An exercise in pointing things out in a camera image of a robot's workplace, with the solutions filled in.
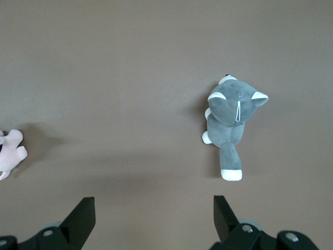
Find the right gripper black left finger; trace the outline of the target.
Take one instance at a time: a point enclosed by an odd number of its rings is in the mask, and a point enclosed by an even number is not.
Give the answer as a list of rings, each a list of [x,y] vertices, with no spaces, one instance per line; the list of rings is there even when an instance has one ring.
[[[42,229],[21,243],[13,235],[1,236],[1,249],[82,249],[95,223],[95,199],[85,197],[57,227]]]

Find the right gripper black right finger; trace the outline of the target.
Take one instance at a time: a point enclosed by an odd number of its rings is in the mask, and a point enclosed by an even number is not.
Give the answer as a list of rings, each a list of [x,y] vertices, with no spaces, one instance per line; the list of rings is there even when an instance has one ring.
[[[229,250],[318,250],[314,242],[297,231],[280,231],[272,237],[255,225],[237,219],[226,198],[214,196],[214,225],[219,241],[211,249]]]

